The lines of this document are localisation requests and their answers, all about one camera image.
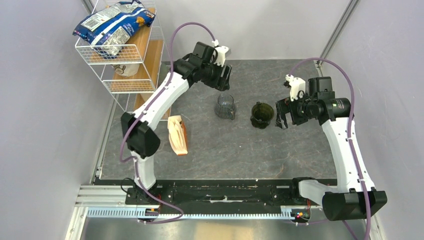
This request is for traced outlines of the dark green coffee dripper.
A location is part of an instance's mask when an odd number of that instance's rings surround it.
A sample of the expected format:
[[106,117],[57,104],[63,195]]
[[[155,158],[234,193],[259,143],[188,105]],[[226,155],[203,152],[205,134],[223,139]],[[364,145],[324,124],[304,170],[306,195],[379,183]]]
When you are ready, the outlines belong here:
[[251,109],[251,125],[257,129],[265,129],[270,125],[275,111],[267,103],[258,101]]

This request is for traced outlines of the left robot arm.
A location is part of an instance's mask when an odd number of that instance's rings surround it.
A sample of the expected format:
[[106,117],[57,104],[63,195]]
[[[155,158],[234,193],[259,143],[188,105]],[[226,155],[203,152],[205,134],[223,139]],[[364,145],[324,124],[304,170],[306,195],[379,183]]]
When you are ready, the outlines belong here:
[[197,42],[194,50],[171,64],[171,69],[156,91],[134,112],[121,116],[122,146],[130,150],[134,163],[137,197],[144,204],[157,198],[154,155],[161,141],[155,129],[172,104],[193,84],[202,82],[218,91],[229,90],[232,67],[225,63],[231,49]]

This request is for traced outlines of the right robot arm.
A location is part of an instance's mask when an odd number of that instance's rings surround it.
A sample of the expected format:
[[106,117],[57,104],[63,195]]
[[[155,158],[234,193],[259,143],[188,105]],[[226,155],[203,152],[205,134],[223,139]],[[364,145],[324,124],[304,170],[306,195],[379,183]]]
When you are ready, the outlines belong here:
[[337,98],[332,79],[310,78],[308,81],[286,75],[284,86],[289,96],[276,102],[277,125],[288,128],[315,119],[328,140],[336,169],[336,186],[320,183],[312,177],[295,177],[288,191],[289,200],[300,205],[307,199],[322,206],[330,221],[360,220],[373,216],[387,202],[386,192],[377,190],[357,147],[355,122],[349,118],[351,102]]

